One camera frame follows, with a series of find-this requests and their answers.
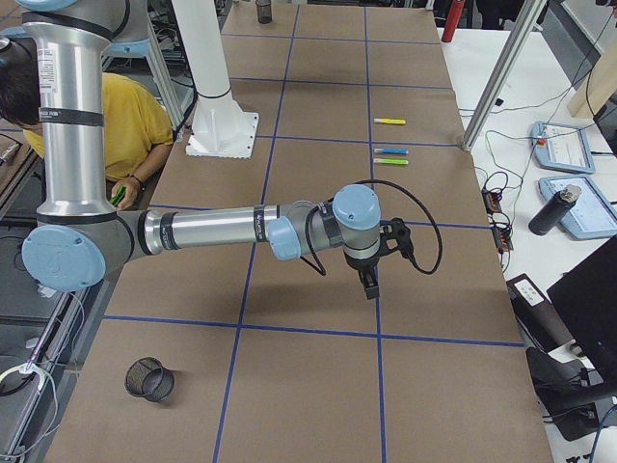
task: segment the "yellow shirt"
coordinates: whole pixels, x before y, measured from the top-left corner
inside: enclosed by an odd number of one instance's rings
[[[116,181],[139,166],[153,145],[173,142],[172,124],[165,110],[141,84],[127,77],[103,73],[105,119],[105,176]],[[24,130],[30,146],[41,157],[40,135]]]

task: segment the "wire mesh pen holder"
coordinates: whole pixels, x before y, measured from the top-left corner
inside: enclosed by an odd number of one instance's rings
[[[134,397],[160,402],[174,388],[174,374],[153,357],[135,362],[124,378],[126,391]]]

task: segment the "yellow marker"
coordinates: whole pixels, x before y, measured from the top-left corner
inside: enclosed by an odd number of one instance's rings
[[[404,119],[375,118],[373,121],[375,123],[387,123],[389,125],[405,125],[406,123]]]
[[[407,159],[385,159],[376,157],[373,159],[373,164],[390,164],[390,166],[406,166],[409,164]]]

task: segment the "green marker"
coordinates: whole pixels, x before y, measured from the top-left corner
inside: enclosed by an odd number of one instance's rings
[[[116,206],[120,204],[120,201],[124,199],[125,194],[126,194],[126,187],[123,185],[118,190],[118,193],[116,193],[116,196],[112,198],[109,202],[112,204],[112,206]]]
[[[407,159],[385,159],[376,157],[373,159],[373,164],[389,164],[390,166],[406,166],[409,164]]]

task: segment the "black hair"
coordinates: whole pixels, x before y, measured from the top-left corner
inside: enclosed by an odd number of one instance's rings
[[[39,70],[32,39],[11,39],[0,50],[0,117],[17,125],[39,123]]]

